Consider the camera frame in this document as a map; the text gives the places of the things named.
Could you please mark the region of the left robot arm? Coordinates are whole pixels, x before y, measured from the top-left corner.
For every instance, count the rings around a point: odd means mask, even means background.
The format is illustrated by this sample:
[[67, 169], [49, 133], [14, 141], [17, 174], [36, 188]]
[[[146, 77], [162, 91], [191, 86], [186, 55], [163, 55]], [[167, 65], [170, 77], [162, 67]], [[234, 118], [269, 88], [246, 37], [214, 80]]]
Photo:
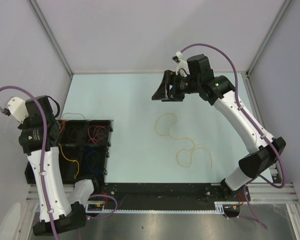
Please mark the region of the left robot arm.
[[66, 196], [59, 164], [60, 125], [46, 95], [25, 102], [19, 143], [34, 174], [39, 196], [39, 221], [32, 227], [35, 236], [53, 236], [83, 228], [87, 223], [85, 205], [100, 196], [93, 178], [78, 178]]

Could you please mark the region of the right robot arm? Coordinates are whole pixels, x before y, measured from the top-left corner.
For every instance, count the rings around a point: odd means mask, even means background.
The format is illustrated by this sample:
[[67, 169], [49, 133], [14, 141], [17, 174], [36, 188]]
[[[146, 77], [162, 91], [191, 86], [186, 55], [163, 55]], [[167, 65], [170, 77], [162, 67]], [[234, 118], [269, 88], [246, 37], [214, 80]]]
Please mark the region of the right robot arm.
[[152, 95], [153, 101], [181, 102], [186, 94], [198, 94], [229, 121], [241, 137], [248, 155], [239, 160], [238, 167], [221, 181], [220, 194], [232, 201], [239, 189], [278, 161], [286, 142], [275, 138], [256, 121], [236, 96], [236, 87], [224, 75], [215, 76], [207, 56], [199, 54], [182, 59], [178, 51], [172, 58], [175, 71], [165, 70], [162, 81]]

